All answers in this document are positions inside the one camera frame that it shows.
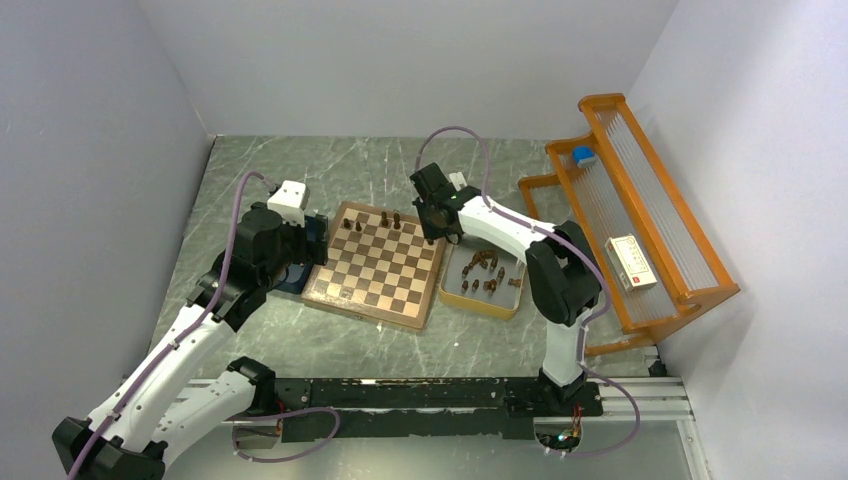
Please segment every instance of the wooden frame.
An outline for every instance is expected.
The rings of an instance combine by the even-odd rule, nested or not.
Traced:
[[[555,140],[548,143],[545,150],[551,158],[554,172],[547,175],[522,178],[518,182],[518,185],[524,197],[524,202],[527,205],[529,215],[536,219],[539,218],[539,212],[533,201],[531,190],[555,185],[562,186],[574,211],[577,222],[589,239],[592,253],[598,259],[601,273],[610,286],[610,300],[613,309],[618,315],[622,332],[628,335],[623,341],[608,345],[587,347],[586,349],[588,355],[601,355],[657,343],[736,294],[739,291],[739,286],[733,282],[730,274],[725,269],[660,160],[659,155],[657,155],[653,145],[651,145],[645,132],[636,121],[633,112],[627,106],[624,95],[618,93],[591,95],[583,98],[579,103],[579,107],[589,124],[589,133],[577,138]],[[697,247],[697,251],[702,257],[698,261],[703,261],[709,267],[709,271],[715,278],[714,286],[708,288],[690,288],[687,285],[684,274],[678,268],[678,264],[675,261],[675,254],[672,253],[657,227],[658,222],[666,225],[669,222],[665,218],[651,215],[650,209],[646,205],[646,199],[640,195],[634,179],[631,178],[628,169],[622,163],[616,147],[613,145],[613,141],[599,118],[599,114],[616,116],[618,119],[623,120],[623,123],[620,124],[626,125],[627,129],[629,129],[629,133],[632,134],[635,143],[638,145],[639,150],[641,150],[641,154],[644,155],[645,160],[650,166],[650,170],[656,176],[656,180],[659,182],[664,194],[667,195],[668,200],[673,205],[676,215],[679,216],[679,221],[682,222],[682,225]],[[575,188],[575,181],[586,170],[577,168],[573,161],[566,161],[570,160],[571,151],[578,146],[591,148],[600,159],[600,164],[608,175],[609,181],[618,196],[617,201],[621,202],[627,217],[635,229],[633,233],[637,234],[642,240],[645,253],[650,257],[656,267],[658,277],[662,280],[661,284],[655,285],[652,288],[663,288],[664,286],[676,313],[647,320],[642,319],[641,321],[634,321],[631,317],[625,304],[627,292],[624,292],[620,284],[616,281],[607,263],[606,255],[601,248],[605,239],[596,235],[590,226],[582,203],[585,199],[580,198]],[[677,259],[680,260],[680,257],[681,255],[678,252]]]

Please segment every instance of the marble table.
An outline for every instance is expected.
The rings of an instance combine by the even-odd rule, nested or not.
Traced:
[[[332,219],[344,200],[414,214],[408,180],[420,138],[218,137],[188,221],[153,343],[165,334],[197,278],[224,248],[233,196],[241,175],[257,170],[276,182],[298,180],[311,190],[309,211]],[[545,142],[490,140],[490,195],[526,213],[518,179],[550,171]],[[485,169],[470,138],[436,139],[424,161],[445,173],[462,171],[481,186]],[[571,216],[557,187],[534,192],[543,220]],[[249,184],[243,205],[267,200],[259,183]],[[535,375],[545,355],[545,319],[524,290],[518,312],[499,320],[448,307],[435,299],[430,319],[418,334],[383,323],[304,306],[299,297],[274,292],[234,340],[200,368],[198,378],[214,378],[235,358],[248,355],[279,377],[458,377]],[[614,313],[593,323],[589,343],[621,337]],[[653,359],[643,350],[590,360],[601,373],[647,375]]]

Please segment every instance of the blue lid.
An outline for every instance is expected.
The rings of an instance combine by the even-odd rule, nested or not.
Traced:
[[[574,157],[575,162],[580,163],[580,160],[594,157],[595,152],[589,147],[576,147],[571,151],[571,156]]]

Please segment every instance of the corrugated panel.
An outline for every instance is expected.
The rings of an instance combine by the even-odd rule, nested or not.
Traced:
[[[644,243],[639,238],[636,229],[633,228],[627,212],[624,211],[624,205],[618,198],[615,187],[613,187],[603,164],[596,162],[586,167],[585,170],[577,180],[572,182],[572,185],[577,198],[580,199],[580,205],[586,213],[589,227],[595,235],[596,244],[603,247],[609,237],[633,234],[644,249]],[[607,258],[604,258],[603,261],[609,265]],[[648,263],[656,274],[657,267],[654,262],[648,258]],[[657,275],[657,285],[648,289],[626,292],[620,284],[617,286],[633,323],[656,320],[677,313],[659,275]]]
[[[689,290],[718,286],[712,270],[668,198],[627,122],[617,112],[597,115]]]

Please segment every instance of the chessboard border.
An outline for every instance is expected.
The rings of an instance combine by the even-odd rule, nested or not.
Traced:
[[[391,213],[394,212],[392,209],[388,208],[377,208],[371,205],[366,205],[364,203],[352,202],[352,201],[344,201],[339,205],[339,209],[336,210],[336,215],[333,218],[333,223],[330,226],[330,235],[328,238],[328,242],[332,245],[333,240],[336,238],[336,233],[339,228],[342,228],[341,224],[344,220],[343,213],[347,209],[359,210],[361,212],[370,213],[372,215],[379,216],[382,212],[388,212],[389,216],[389,227],[391,228]],[[404,213],[400,214],[400,219],[402,222],[414,223],[416,225],[421,225],[421,221],[417,216],[407,215]],[[418,315],[416,317],[409,317],[407,315],[403,315],[397,312],[386,311],[379,309],[377,307],[373,307],[370,305],[356,305],[354,304],[354,308],[342,308],[337,305],[325,303],[317,298],[312,298],[312,287],[314,286],[315,280],[318,278],[318,273],[322,268],[325,268],[321,265],[316,265],[317,268],[312,270],[312,274],[309,276],[309,280],[307,280],[306,285],[303,287],[303,293],[301,294],[301,298],[305,304],[310,306],[319,307],[329,309],[334,312],[339,312],[343,314],[351,314],[362,317],[367,317],[369,319],[390,322],[392,324],[396,324],[402,327],[412,328],[414,330],[422,330],[424,326],[427,324],[427,319],[430,317],[430,309],[433,307],[432,301],[433,297],[436,296],[436,287],[439,281],[439,269],[442,264],[442,257],[445,253],[445,245],[446,242],[444,239],[436,240],[436,250],[433,254],[433,263],[430,267],[430,274],[427,278],[427,283],[424,285],[424,292],[422,292],[421,303],[419,303],[420,308],[418,311]]]

